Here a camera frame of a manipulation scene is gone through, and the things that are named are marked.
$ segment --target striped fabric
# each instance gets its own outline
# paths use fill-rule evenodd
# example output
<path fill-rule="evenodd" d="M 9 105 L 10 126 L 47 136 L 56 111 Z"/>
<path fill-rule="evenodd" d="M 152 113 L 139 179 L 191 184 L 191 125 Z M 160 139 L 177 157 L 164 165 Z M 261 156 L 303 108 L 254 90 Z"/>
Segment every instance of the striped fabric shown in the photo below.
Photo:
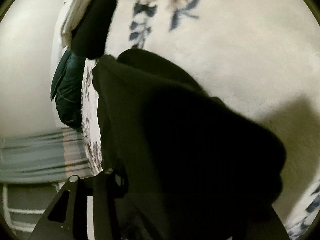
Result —
<path fill-rule="evenodd" d="M 0 183 L 65 181 L 92 176 L 81 133 L 71 128 L 0 142 Z"/>

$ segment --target white wall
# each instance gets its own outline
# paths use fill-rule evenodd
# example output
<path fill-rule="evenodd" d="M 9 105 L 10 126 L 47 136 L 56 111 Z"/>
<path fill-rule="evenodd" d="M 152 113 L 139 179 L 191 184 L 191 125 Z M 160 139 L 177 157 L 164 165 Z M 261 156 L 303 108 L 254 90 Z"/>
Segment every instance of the white wall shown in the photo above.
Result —
<path fill-rule="evenodd" d="M 0 22 L 0 137 L 56 127 L 50 63 L 63 1 L 15 0 Z"/>

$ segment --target blue leaf pattern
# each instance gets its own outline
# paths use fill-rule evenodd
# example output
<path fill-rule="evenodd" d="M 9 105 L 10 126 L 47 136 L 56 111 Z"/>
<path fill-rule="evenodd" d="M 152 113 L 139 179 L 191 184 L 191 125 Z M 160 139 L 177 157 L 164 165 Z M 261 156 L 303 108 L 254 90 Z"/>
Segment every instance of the blue leaf pattern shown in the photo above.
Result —
<path fill-rule="evenodd" d="M 138 36 L 139 36 L 139 34 L 140 34 L 140 33 L 131 33 L 129 40 L 130 40 L 130 41 L 133 41 L 133 40 L 137 39 Z"/>
<path fill-rule="evenodd" d="M 171 18 L 171 26 L 170 26 L 170 31 L 176 29 L 179 25 L 179 11 L 176 10 Z"/>
<path fill-rule="evenodd" d="M 317 193 L 320 193 L 320 185 L 316 188 L 316 190 L 312 193 L 312 195 Z"/>
<path fill-rule="evenodd" d="M 133 31 L 136 27 L 138 27 L 138 25 L 139 25 L 139 23 L 133 21 L 133 22 L 131 23 L 130 30 Z"/>
<path fill-rule="evenodd" d="M 308 213 L 312 213 L 313 211 L 315 211 L 318 207 L 320 206 L 320 195 L 318 195 L 313 201 L 312 203 L 307 207 L 307 212 Z"/>
<path fill-rule="evenodd" d="M 199 1 L 200 0 L 192 0 L 190 3 L 188 3 L 185 10 L 189 11 L 189 10 L 196 8 L 198 6 Z"/>
<path fill-rule="evenodd" d="M 157 6 L 149 7 L 148 5 L 141 4 L 140 1 L 137 1 L 133 8 L 133 16 L 136 16 L 139 13 L 145 12 L 148 17 L 153 17 L 156 14 Z"/>
<path fill-rule="evenodd" d="M 143 48 L 146 38 L 151 34 L 151 27 L 148 26 L 148 19 L 154 17 L 157 13 L 157 5 L 150 6 L 151 3 L 157 0 L 144 0 L 144 4 L 141 3 L 140 0 L 136 0 L 136 3 L 133 6 L 133 20 L 130 25 L 130 30 L 134 31 L 130 33 L 129 40 L 135 40 L 135 44 L 132 46 L 133 48 Z M 190 14 L 189 11 L 195 9 L 201 0 L 191 0 L 187 3 L 184 8 L 177 8 L 177 5 L 174 4 L 174 12 L 171 16 L 169 32 L 175 30 L 180 25 L 183 17 L 191 18 L 191 19 L 199 19 L 198 15 Z M 144 14 L 146 16 L 143 23 L 137 21 L 136 15 Z"/>
<path fill-rule="evenodd" d="M 306 228 L 308 228 L 308 225 L 306 225 L 306 224 L 305 224 L 305 221 L 303 220 L 302 223 L 301 223 L 301 225 L 300 225 L 300 229 L 301 229 L 301 230 L 304 230 L 304 229 L 306 229 Z"/>

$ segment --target black metal bracket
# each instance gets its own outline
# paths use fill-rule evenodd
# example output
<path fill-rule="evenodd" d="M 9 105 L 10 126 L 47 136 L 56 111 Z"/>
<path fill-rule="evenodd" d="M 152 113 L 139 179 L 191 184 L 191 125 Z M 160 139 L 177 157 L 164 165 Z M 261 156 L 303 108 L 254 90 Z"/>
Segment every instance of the black metal bracket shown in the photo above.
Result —
<path fill-rule="evenodd" d="M 123 171 L 107 169 L 86 179 L 73 175 L 45 210 L 29 240 L 88 240 L 88 196 L 93 196 L 95 240 L 121 240 L 114 199 L 127 192 L 128 180 Z"/>

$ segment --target black fabric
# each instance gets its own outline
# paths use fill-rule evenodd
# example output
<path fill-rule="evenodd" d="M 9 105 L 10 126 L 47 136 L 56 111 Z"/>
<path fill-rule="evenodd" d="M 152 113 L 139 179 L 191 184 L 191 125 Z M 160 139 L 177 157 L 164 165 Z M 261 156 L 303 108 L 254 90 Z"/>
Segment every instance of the black fabric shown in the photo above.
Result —
<path fill-rule="evenodd" d="M 53 78 L 51 86 L 55 88 L 52 89 L 54 93 L 51 94 L 51 100 L 56 94 L 56 109 L 61 122 L 79 132 L 82 123 L 81 88 L 85 60 L 85 57 L 66 51 L 55 73 L 58 78 Z"/>
<path fill-rule="evenodd" d="M 179 69 L 139 49 L 99 60 L 103 167 L 123 159 L 128 198 L 158 239 L 244 239 L 250 214 L 281 192 L 284 146 Z"/>
<path fill-rule="evenodd" d="M 100 58 L 105 44 L 117 0 L 92 0 L 72 32 L 71 49 L 88 59 Z"/>

